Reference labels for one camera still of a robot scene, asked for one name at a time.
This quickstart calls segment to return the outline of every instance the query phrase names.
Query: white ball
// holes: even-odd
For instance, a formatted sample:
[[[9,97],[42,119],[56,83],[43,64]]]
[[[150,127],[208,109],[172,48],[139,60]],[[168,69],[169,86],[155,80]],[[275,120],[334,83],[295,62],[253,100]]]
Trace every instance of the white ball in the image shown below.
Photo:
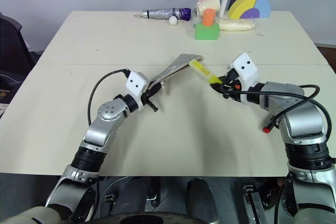
[[[175,16],[171,16],[169,18],[169,24],[171,24],[172,26],[176,26],[177,25],[177,18]]]

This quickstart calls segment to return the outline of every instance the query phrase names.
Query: white table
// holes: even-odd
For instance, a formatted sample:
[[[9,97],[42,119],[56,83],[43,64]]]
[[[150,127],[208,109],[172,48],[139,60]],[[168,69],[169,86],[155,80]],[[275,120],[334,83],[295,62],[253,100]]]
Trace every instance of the white table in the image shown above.
[[[204,55],[205,62],[216,65],[209,68],[221,75],[226,72],[225,64],[243,49],[251,49],[244,41],[239,43],[242,37],[255,43],[260,39],[259,46],[249,44],[254,48],[251,56],[258,63],[260,81],[318,84],[321,93],[317,100],[328,109],[332,119],[336,118],[334,90],[330,87],[336,76],[290,13],[272,12],[270,19],[258,20],[267,24],[267,27],[260,25],[260,31],[271,32],[269,27],[272,26],[283,33],[286,32],[285,24],[291,20],[292,25],[287,29],[294,31],[288,33],[290,38],[279,41],[277,39],[281,36],[276,32],[269,35],[273,39],[266,35],[259,38],[254,32],[224,33],[220,41],[225,44],[226,52],[232,54],[224,52],[224,57],[219,57],[218,41],[197,41],[197,44],[188,35],[182,34],[181,30],[189,29],[189,23],[181,22],[176,27],[170,27],[165,21],[145,20],[148,22],[147,31],[140,31],[139,28],[145,27],[144,20],[134,18],[140,23],[137,26],[133,15],[133,12],[73,12],[69,16],[0,119],[2,172],[61,174],[71,163],[88,127],[86,108],[92,87],[105,73],[128,67],[151,78],[165,68],[162,65],[168,65],[180,53],[204,55],[204,48],[211,48],[207,43],[212,43],[215,51],[206,52],[208,57]],[[118,22],[132,20],[128,47],[117,33],[113,36],[109,32],[112,27],[116,29],[118,22],[115,19],[121,16],[125,18]],[[103,29],[101,24],[102,30],[91,30],[90,34],[73,30],[80,27],[80,20],[83,26],[90,22],[102,22],[106,27]],[[275,24],[282,20],[284,24]],[[164,42],[160,36],[152,36],[149,46],[140,36],[144,34],[149,38],[149,33],[164,35],[164,29],[176,29],[177,38],[167,36]],[[301,49],[295,43],[288,47],[284,45],[285,41],[294,40],[291,34],[295,35]],[[91,45],[88,45],[89,37],[92,38]],[[109,39],[100,41],[97,37]],[[168,49],[169,43],[183,39],[189,44],[179,44],[179,50],[175,47]],[[236,46],[226,44],[225,39],[230,39]],[[277,50],[265,51],[269,45],[263,47],[262,40],[273,45],[277,40],[282,44],[278,50],[283,52],[284,57],[275,58],[274,55],[279,54]],[[127,54],[121,57],[123,46]],[[154,51],[159,52],[161,47],[165,48],[163,53],[154,55]],[[96,48],[99,48],[98,52],[109,52],[109,55],[102,52],[95,55]],[[137,51],[137,54],[129,55],[132,51]],[[117,74],[99,86],[92,103],[92,117],[101,103],[119,93],[124,94],[125,82],[125,77]],[[154,113],[148,107],[136,111],[119,128],[102,166],[103,175],[283,176],[287,173],[287,158],[280,133],[277,130],[271,134],[261,131],[266,111],[257,105],[246,106],[223,99],[192,69],[178,73],[166,85],[168,95],[160,91],[152,99],[159,107],[158,112]],[[335,156],[336,143],[331,139],[328,146],[331,155]]]

